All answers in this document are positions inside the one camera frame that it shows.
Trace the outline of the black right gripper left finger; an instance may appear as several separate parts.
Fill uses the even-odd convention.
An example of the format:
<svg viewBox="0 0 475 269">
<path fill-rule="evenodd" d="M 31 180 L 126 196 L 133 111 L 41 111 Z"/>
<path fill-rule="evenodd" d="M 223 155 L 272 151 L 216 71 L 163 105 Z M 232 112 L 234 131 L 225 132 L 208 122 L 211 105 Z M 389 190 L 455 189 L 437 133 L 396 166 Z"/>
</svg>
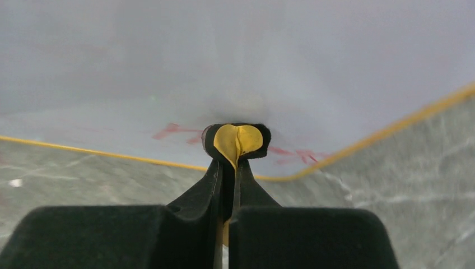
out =
<svg viewBox="0 0 475 269">
<path fill-rule="evenodd" d="M 221 268 L 223 167 L 168 205 L 48 206 L 30 211 L 2 268 Z"/>
</svg>

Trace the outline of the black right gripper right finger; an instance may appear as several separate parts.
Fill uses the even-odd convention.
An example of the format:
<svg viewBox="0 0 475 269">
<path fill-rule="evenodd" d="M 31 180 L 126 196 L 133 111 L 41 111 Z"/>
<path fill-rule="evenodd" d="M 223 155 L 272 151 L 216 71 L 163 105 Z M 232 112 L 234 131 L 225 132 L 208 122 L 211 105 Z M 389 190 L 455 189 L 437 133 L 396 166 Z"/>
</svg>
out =
<svg viewBox="0 0 475 269">
<path fill-rule="evenodd" d="M 357 208 L 283 207 L 243 160 L 229 225 L 230 268 L 398 268 L 385 225 Z"/>
</svg>

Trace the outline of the yellow black whiteboard eraser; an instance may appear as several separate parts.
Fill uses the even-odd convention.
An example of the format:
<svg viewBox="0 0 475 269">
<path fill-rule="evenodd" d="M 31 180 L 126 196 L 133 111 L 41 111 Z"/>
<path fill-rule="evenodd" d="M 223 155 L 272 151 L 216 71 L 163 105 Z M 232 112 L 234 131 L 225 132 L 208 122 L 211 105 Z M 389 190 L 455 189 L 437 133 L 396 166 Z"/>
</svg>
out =
<svg viewBox="0 0 475 269">
<path fill-rule="evenodd" d="M 225 206 L 223 218 L 222 244 L 230 245 L 230 223 L 241 208 L 241 179 L 239 161 L 267 156 L 272 137 L 270 130 L 263 124 L 231 123 L 212 124 L 201 134 L 203 149 L 213 159 L 232 168 L 232 204 Z"/>
</svg>

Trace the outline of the yellow framed whiteboard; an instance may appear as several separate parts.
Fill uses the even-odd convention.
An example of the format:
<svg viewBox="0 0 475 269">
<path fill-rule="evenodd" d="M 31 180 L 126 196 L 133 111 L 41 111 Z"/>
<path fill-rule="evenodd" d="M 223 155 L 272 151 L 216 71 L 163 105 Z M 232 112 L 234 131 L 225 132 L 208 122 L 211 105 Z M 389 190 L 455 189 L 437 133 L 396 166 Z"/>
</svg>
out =
<svg viewBox="0 0 475 269">
<path fill-rule="evenodd" d="M 473 95 L 473 1 L 1 2 L 8 141 L 203 170 L 262 123 L 290 180 Z"/>
</svg>

